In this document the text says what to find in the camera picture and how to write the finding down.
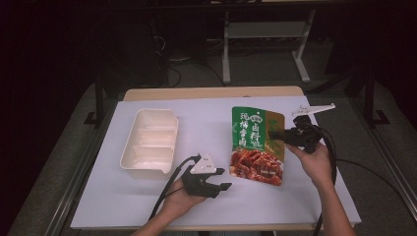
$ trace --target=wooden table edge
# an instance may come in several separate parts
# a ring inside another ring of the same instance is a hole
[[[81,230],[137,230],[138,227],[76,227]],[[254,225],[193,225],[193,226],[168,226],[164,231],[303,231],[314,230],[315,223],[284,223],[284,224],[254,224]]]
[[[226,88],[133,88],[126,91],[124,101],[166,100],[242,96],[296,96],[304,92],[288,87],[226,87]]]

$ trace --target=hand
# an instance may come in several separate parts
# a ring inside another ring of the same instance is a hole
[[[172,184],[168,190],[169,196],[163,202],[162,209],[160,210],[161,213],[167,213],[172,217],[178,218],[187,213],[193,206],[206,200],[205,197],[188,195],[183,187],[181,178]]]
[[[304,171],[312,179],[316,188],[325,188],[333,185],[331,181],[331,166],[328,156],[328,148],[318,143],[316,150],[308,154],[298,147],[286,145],[301,161]]]
[[[168,196],[165,198],[161,210],[132,236],[156,236],[176,218],[206,200],[204,197],[188,195],[183,186],[181,179],[174,181],[168,190]]]

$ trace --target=food package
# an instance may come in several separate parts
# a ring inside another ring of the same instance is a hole
[[[268,131],[284,130],[282,114],[253,107],[232,108],[230,175],[275,186],[282,184],[285,146]]]

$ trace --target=table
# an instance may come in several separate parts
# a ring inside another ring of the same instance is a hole
[[[233,105],[279,111],[285,114],[285,128],[288,129],[293,124],[292,117],[287,114],[299,105],[308,105],[308,101],[296,87],[129,90],[116,108],[71,227],[138,228],[148,220],[166,181],[133,179],[119,165],[138,109],[172,108],[177,115],[180,126],[175,166],[190,155],[209,151],[216,167],[228,169],[232,148],[231,117],[221,114]],[[200,129],[201,124],[193,121],[195,117],[210,128]],[[283,184],[280,187],[232,177],[227,171],[221,176],[210,177],[208,181],[214,184],[232,182],[233,185],[216,199],[208,199],[175,220],[167,230],[312,229],[321,212],[316,188],[302,170],[297,157],[290,152],[285,154]],[[359,223],[360,217],[340,174],[335,187],[349,220],[352,224]]]

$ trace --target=white tabletop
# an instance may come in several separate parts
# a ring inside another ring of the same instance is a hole
[[[134,179],[120,167],[120,158],[137,112],[143,108],[172,109],[179,120],[174,166],[198,153],[209,152],[216,167],[213,184],[232,183],[216,199],[208,199],[175,220],[171,229],[278,229],[279,225],[313,225],[321,213],[317,190],[291,152],[285,153],[279,187],[228,174],[232,151],[231,109],[250,106],[282,113],[285,128],[294,127],[292,112],[309,105],[305,96],[200,98],[121,101],[91,171],[71,227],[137,228],[144,225],[166,180]],[[312,122],[317,124],[314,116]],[[340,174],[335,188],[351,223],[361,221]]]

